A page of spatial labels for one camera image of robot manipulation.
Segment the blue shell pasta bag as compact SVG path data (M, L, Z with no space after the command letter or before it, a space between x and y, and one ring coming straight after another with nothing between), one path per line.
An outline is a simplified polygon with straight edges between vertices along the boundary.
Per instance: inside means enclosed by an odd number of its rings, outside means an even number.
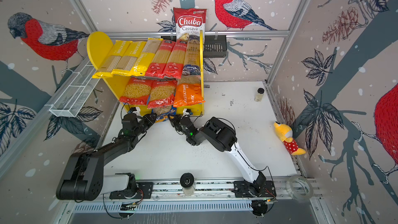
M175 115L176 108L173 106L157 107L152 109L152 113L156 114L156 123L168 120L168 115Z

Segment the red noodle bag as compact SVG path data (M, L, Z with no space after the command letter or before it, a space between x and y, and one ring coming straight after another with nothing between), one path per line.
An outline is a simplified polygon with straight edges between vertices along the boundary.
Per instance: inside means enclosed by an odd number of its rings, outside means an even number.
M175 101L176 80L154 81L148 100L148 108L172 106Z

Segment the red macaroni bag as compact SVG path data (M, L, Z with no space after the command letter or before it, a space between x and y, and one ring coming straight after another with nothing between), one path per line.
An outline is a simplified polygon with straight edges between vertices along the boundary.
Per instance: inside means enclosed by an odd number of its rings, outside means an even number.
M131 105L147 105L153 80L131 78L119 101Z

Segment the orange pastatime pasta bag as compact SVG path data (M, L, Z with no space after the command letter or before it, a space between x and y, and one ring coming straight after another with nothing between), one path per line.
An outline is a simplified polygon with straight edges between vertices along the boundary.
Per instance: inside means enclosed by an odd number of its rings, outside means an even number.
M201 86L200 76L182 76L177 83L173 106L183 107L205 103Z

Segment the red spaghetti pack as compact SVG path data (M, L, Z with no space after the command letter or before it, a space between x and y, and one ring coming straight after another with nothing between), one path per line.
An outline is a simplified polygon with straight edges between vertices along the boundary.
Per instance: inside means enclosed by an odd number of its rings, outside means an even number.
M155 56L150 63L145 76L164 78L164 70L175 44L176 42L172 40L163 40L161 42L161 45L155 53Z
M188 42L179 39L164 69L164 77L181 79Z

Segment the yellow spaghetti pack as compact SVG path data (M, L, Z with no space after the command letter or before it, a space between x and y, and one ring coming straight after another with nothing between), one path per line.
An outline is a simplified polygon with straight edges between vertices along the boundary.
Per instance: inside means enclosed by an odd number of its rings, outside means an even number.
M143 50L141 51L140 56L137 58L130 71L131 76L145 75L162 41L162 38L149 38L147 40Z
M141 55L145 45L146 41L131 41L126 52L112 70L112 75L132 76L133 66Z
M117 40L113 45L112 49L110 50L110 52L107 54L102 65L93 74L92 78L94 79L112 78L113 69L116 68L116 65L121 60L121 58L127 51L130 44L131 41Z

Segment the dark spaghetti pack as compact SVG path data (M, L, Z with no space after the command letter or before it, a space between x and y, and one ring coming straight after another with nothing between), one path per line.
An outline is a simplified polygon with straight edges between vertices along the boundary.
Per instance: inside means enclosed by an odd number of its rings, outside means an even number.
M200 37L191 35L188 40L182 74L200 75Z

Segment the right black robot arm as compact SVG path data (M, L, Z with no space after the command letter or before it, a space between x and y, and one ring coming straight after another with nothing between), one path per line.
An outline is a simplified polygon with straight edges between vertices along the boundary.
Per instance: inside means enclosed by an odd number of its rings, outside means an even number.
M244 186L247 188L245 195L261 196L260 191L266 182L266 177L262 170L255 168L244 154L232 123L227 124L229 121L226 119L212 117L198 129L189 115L168 115L168 119L178 133L186 136L186 141L190 145L199 146L207 140L219 152L227 153L243 176Z

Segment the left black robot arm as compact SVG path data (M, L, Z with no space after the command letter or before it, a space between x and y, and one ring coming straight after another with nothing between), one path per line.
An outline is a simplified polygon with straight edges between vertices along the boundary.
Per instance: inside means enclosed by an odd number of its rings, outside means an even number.
M93 201L102 194L105 176L104 166L132 151L139 143L140 135L155 124L157 114L146 114L143 117L134 113L122 119L123 128L111 143L89 152L72 154L66 164L56 190L59 200Z

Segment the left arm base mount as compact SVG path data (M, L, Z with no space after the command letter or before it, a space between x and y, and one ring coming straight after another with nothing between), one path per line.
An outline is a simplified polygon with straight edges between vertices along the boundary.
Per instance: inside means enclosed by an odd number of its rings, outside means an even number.
M153 182L137 182L132 173L117 173L116 175L127 176L127 185L123 190L112 191L109 195L111 200L150 199L153 191Z

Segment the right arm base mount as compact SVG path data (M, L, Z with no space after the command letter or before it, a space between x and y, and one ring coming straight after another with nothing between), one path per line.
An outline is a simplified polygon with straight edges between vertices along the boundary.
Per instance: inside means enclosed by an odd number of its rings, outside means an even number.
M271 198L275 199L277 194L273 178L269 180L262 172L253 183L246 180L234 181L231 190L237 198Z

